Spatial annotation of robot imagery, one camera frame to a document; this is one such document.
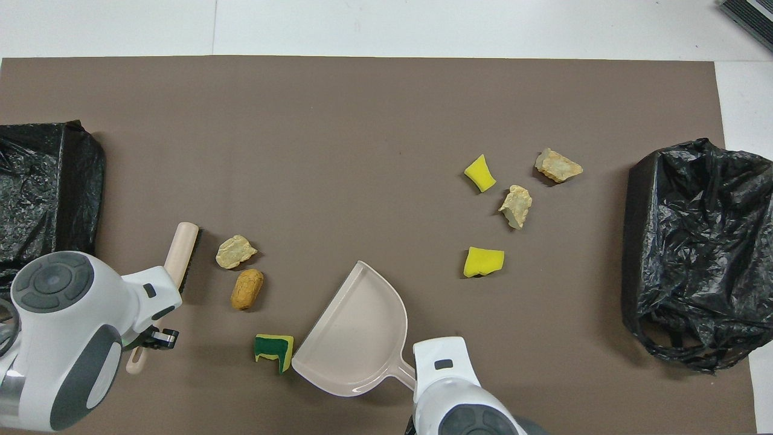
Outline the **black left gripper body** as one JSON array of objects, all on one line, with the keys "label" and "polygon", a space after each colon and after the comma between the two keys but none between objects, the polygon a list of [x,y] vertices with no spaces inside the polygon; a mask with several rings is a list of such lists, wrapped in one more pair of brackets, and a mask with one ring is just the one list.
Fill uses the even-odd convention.
[{"label": "black left gripper body", "polygon": [[139,333],[138,336],[133,339],[133,341],[124,345],[124,351],[130,352],[130,350],[137,349],[137,347],[149,346],[154,341],[154,331],[154,329],[146,329],[145,331]]}]

